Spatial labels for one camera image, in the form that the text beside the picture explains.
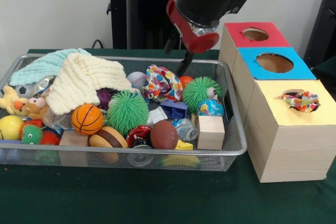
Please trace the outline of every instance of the mint green towel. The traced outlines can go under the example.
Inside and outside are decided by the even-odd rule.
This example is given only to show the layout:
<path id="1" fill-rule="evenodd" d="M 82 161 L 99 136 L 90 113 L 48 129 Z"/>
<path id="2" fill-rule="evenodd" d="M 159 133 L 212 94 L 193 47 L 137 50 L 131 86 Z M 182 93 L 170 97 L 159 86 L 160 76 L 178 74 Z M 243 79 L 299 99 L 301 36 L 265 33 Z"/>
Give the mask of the mint green towel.
<path id="1" fill-rule="evenodd" d="M 45 76 L 58 75 L 64 60 L 68 57 L 68 54 L 73 52 L 91 55 L 89 52 L 80 48 L 51 52 L 13 73 L 9 85 L 17 86 L 31 84 L 42 80 Z"/>

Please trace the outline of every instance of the white wall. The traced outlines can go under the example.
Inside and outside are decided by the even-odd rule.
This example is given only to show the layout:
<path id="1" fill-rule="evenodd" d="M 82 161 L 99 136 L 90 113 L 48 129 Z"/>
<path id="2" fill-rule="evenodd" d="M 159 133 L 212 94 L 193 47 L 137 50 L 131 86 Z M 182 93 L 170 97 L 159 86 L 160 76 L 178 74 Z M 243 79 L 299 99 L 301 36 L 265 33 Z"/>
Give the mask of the white wall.
<path id="1" fill-rule="evenodd" d="M 0 0 L 0 76 L 29 48 L 112 46 L 110 0 Z M 271 21 L 303 56 L 321 0 L 249 0 L 223 22 Z"/>

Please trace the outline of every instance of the metal mesh basket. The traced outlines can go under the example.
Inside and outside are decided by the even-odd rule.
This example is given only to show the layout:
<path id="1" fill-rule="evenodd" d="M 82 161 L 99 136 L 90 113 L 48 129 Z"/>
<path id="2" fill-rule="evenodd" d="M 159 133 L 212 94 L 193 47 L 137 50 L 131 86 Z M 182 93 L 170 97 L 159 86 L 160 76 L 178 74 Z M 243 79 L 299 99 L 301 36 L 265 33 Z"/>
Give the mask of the metal mesh basket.
<path id="1" fill-rule="evenodd" d="M 8 85 L 13 72 L 25 67 L 41 55 L 19 57 L 0 82 L 1 90 Z M 145 72 L 151 64 L 175 70 L 180 63 L 176 59 L 149 59 L 126 57 L 102 57 L 116 60 L 126 74 L 134 71 Z M 185 75 L 193 78 L 208 76 L 222 87 L 226 115 L 225 138 L 222 150 L 198 150 L 196 140 L 192 142 L 193 151 L 153 150 L 144 148 L 96 148 L 75 146 L 18 145 L 0 144 L 0 163 L 18 165 L 78 166 L 106 168 L 145 168 L 177 170 L 226 171 L 236 156 L 246 151 L 247 144 L 243 126 L 238 113 L 236 97 L 228 66 L 220 61 L 194 60 Z M 150 109 L 159 104 L 150 102 Z M 8 115 L 0 110 L 0 118 Z"/>

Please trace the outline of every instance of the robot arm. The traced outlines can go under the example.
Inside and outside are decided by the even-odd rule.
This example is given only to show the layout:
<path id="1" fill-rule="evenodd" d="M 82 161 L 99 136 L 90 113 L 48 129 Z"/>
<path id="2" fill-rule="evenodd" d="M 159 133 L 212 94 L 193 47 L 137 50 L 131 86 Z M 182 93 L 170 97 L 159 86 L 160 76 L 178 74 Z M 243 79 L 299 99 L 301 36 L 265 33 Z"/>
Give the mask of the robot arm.
<path id="1" fill-rule="evenodd" d="M 237 13 L 247 0 L 169 0 L 166 12 L 176 29 L 165 46 L 168 54 L 181 37 L 186 57 L 177 70 L 181 75 L 193 54 L 211 49 L 219 40 L 216 28 L 227 13 Z"/>

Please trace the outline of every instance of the green tablecloth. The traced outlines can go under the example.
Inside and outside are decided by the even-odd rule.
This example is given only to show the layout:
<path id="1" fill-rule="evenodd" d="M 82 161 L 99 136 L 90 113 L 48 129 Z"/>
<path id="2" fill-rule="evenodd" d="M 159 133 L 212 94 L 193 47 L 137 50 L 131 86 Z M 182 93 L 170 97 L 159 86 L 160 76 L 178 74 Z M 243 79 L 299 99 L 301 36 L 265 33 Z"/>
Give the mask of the green tablecloth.
<path id="1" fill-rule="evenodd" d="M 90 52 L 163 56 L 161 50 Z M 218 51 L 199 57 L 205 56 L 215 59 Z M 225 173 L 1 165 L 0 197 L 2 223 L 335 224 L 336 164 L 323 181 L 274 184 L 259 183 L 248 154 Z"/>

